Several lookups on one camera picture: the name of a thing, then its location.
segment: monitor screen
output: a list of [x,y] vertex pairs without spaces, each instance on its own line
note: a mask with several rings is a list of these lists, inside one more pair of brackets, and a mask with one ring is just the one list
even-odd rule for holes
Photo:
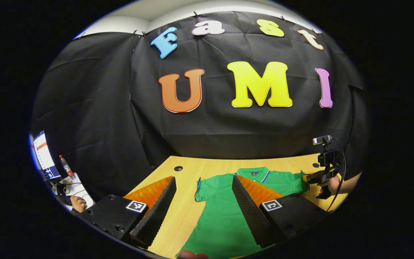
[[44,131],[41,131],[38,136],[33,139],[33,149],[37,160],[35,161],[35,164],[40,167],[40,171],[43,172],[44,177],[47,180],[62,179],[52,160],[49,148],[47,147],[46,134]]

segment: plastic bottle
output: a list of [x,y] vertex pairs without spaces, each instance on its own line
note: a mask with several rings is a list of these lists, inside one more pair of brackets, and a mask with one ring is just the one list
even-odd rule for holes
[[68,163],[65,161],[65,159],[62,157],[62,155],[59,155],[60,157],[60,162],[62,163],[62,166],[64,167],[66,173],[68,174],[69,177],[71,177],[71,179],[75,179],[76,176],[74,176],[73,171],[70,169]]

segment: wooden table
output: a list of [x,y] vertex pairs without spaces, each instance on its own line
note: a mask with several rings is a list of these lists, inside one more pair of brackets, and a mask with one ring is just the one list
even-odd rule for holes
[[[304,173],[311,174],[324,169],[323,167],[315,168],[312,166],[312,164],[317,163],[318,155],[312,154],[291,158],[256,160],[169,157],[151,175],[129,192],[131,193],[169,176],[174,176],[176,180],[177,192],[171,202],[166,218],[161,225],[161,229],[152,245],[148,248],[148,251],[174,259],[174,255],[180,251],[181,247],[187,241],[205,206],[205,202],[203,201],[194,201],[194,192],[197,188],[196,181],[199,177],[201,179],[207,179],[215,175],[234,173],[239,168],[263,166],[271,171],[299,173],[300,170],[303,170]],[[176,166],[182,166],[183,169],[176,172],[174,170]],[[315,205],[327,210],[332,202],[333,196],[327,200],[317,199],[316,196],[319,192],[320,187],[312,184],[310,185],[309,191],[304,192],[302,195]],[[336,209],[346,197],[347,194],[338,195],[330,210]]]

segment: letter m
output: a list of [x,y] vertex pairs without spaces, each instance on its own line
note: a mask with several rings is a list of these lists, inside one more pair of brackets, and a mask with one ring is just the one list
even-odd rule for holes
[[290,107],[292,99],[289,97],[285,72],[287,65],[281,62],[269,62],[260,77],[253,67],[245,61],[228,64],[228,69],[234,73],[236,97],[232,101],[235,108],[252,106],[253,101],[248,98],[247,89],[255,98],[258,105],[265,103],[271,89],[271,98],[268,103],[271,107]]

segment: blue stripe trim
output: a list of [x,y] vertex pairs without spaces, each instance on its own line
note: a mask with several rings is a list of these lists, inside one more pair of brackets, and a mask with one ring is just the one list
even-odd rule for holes
[[199,181],[197,182],[197,189],[196,189],[196,192],[194,193],[194,201],[197,201],[196,194],[197,192],[199,192],[200,185],[201,185],[201,178],[199,177]]
[[266,176],[264,177],[264,179],[261,182],[265,182],[266,178],[268,178],[269,172],[270,171],[268,170],[268,172],[266,173]]

